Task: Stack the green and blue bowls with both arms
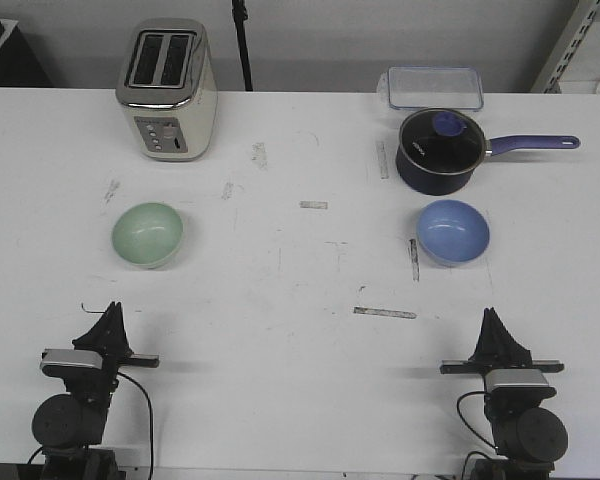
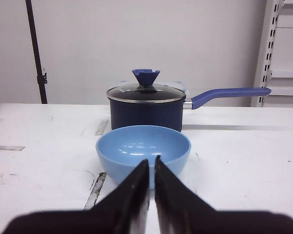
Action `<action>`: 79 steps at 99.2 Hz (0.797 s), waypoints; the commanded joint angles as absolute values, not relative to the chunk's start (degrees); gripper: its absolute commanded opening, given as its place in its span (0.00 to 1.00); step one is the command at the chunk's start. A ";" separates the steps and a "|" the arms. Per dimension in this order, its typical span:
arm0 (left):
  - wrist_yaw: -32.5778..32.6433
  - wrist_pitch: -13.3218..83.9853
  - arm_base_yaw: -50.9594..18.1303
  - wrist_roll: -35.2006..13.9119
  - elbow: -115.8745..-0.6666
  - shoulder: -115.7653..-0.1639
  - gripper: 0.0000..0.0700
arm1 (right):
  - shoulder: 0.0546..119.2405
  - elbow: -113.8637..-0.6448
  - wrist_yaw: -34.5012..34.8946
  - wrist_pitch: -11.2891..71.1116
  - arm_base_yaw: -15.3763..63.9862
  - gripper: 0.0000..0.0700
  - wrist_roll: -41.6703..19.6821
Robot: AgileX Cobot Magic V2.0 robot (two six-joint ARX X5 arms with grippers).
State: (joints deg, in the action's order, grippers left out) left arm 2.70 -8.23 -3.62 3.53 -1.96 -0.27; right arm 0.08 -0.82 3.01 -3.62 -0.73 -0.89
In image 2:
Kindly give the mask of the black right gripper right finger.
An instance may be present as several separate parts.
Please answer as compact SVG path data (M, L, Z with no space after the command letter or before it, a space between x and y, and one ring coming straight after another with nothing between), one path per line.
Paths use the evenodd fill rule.
M293 219L268 211L216 210L157 156L155 202L163 234L293 234Z

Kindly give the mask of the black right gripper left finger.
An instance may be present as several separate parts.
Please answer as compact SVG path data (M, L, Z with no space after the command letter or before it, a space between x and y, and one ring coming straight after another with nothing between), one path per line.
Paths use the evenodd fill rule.
M149 205L149 164L135 169L89 210L47 211L20 215L7 234L143 234Z

